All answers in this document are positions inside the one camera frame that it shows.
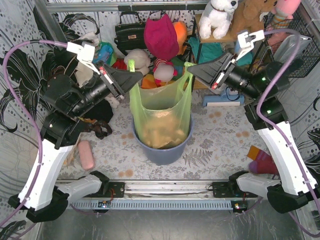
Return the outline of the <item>green plastic trash bag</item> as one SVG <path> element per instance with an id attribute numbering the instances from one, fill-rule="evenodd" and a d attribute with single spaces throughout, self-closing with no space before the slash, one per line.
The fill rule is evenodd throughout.
<path id="1" fill-rule="evenodd" d="M 190 120 L 193 75 L 187 71 L 187 67 L 194 64 L 185 62 L 184 65 L 183 76 L 174 83 L 153 89 L 142 89 L 136 84 L 129 91 L 130 111 L 138 137 L 143 124 L 160 111 L 170 111 L 179 117 L 189 117 Z"/>

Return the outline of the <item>blue plastic trash bin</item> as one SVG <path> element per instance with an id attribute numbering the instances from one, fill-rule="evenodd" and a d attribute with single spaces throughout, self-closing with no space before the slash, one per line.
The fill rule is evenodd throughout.
<path id="1" fill-rule="evenodd" d="M 191 139 L 191 136 L 194 131 L 194 119 L 193 116 L 190 116 L 189 120 L 189 129 L 188 129 L 188 136 L 187 138 L 179 145 L 168 148 L 168 149 L 156 149 L 151 148 L 144 143 L 142 143 L 139 139 L 139 136 L 135 129 L 135 122 L 132 120 L 131 122 L 131 128 L 133 131 L 134 139 L 139 143 L 139 145 L 142 147 L 142 151 L 144 155 L 147 157 L 148 160 L 150 160 L 152 163 L 156 164 L 157 166 L 162 165 L 170 165 L 174 162 L 176 162 L 183 154 L 188 141 Z"/>

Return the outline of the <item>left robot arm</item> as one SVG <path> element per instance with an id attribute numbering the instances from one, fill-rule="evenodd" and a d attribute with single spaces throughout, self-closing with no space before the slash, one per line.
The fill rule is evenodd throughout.
<path id="1" fill-rule="evenodd" d="M 134 68 L 121 70 L 103 62 L 95 69 L 96 73 L 82 86 L 64 74 L 48 81 L 44 98 L 53 111 L 40 130 L 42 149 L 22 191 L 8 200 L 11 207 L 25 210 L 33 223 L 56 220 L 72 202 L 83 197 L 111 197 L 114 193 L 110 179 L 97 170 L 71 183 L 56 185 L 60 169 L 81 133 L 94 131 L 100 139 L 112 133 L 105 120 L 85 122 L 86 114 L 110 94 L 122 98 L 143 78 Z"/>

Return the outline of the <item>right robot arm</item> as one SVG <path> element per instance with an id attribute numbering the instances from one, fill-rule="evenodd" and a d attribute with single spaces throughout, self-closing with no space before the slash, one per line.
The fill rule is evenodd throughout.
<path id="1" fill-rule="evenodd" d="M 294 55 L 286 62 L 273 61 L 255 74 L 237 66 L 230 53 L 187 68 L 208 87 L 226 84 L 253 99 L 244 106 L 247 120 L 263 139 L 280 176 L 279 180 L 246 171 L 230 176 L 237 188 L 266 198 L 278 213 L 297 210 L 309 202 L 320 205 L 320 184 L 307 169 L 291 132 L 288 116 L 276 97 L 288 88 L 288 75 L 301 64 Z"/>

